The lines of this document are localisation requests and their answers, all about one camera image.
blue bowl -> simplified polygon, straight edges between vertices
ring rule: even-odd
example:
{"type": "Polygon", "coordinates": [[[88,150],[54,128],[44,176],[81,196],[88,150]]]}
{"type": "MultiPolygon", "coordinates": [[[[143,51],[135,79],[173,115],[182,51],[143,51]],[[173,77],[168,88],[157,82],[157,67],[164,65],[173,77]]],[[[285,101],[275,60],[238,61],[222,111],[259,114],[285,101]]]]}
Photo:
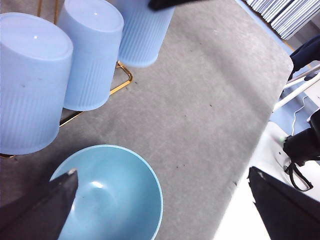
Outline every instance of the blue bowl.
{"type": "Polygon", "coordinates": [[[51,179],[72,168],[79,187],[59,240],[155,239],[163,197],[142,157],[120,146],[91,146],[68,157],[51,179]]]}

table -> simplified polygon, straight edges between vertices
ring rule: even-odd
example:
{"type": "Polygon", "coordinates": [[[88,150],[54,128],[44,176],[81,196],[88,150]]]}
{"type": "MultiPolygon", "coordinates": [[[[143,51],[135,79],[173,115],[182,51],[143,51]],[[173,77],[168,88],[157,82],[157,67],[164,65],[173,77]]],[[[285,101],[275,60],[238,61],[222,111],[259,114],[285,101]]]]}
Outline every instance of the table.
{"type": "MultiPolygon", "coordinates": [[[[17,2],[28,3],[3,0],[2,11],[17,2]]],[[[156,239],[212,240],[292,68],[234,0],[179,6],[157,62],[131,68],[127,89],[62,127],[44,150],[1,160],[1,203],[47,181],[80,149],[120,145],[159,178],[164,211],[156,239]]]]}

ribbed cup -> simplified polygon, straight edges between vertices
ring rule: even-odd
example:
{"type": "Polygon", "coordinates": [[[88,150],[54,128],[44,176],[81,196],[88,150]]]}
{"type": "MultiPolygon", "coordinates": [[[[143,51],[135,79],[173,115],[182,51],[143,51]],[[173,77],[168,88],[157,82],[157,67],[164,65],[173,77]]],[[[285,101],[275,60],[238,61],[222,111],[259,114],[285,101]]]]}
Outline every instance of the ribbed cup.
{"type": "Polygon", "coordinates": [[[119,60],[130,67],[147,67],[157,58],[175,8],[152,11],[149,0],[113,0],[124,19],[119,60]]]}
{"type": "Polygon", "coordinates": [[[64,107],[74,111],[97,109],[110,95],[123,17],[105,0],[65,0],[57,25],[74,45],[64,107]]]}
{"type": "Polygon", "coordinates": [[[29,154],[58,134],[73,44],[57,26],[29,14],[1,14],[0,24],[0,152],[29,154]]]}

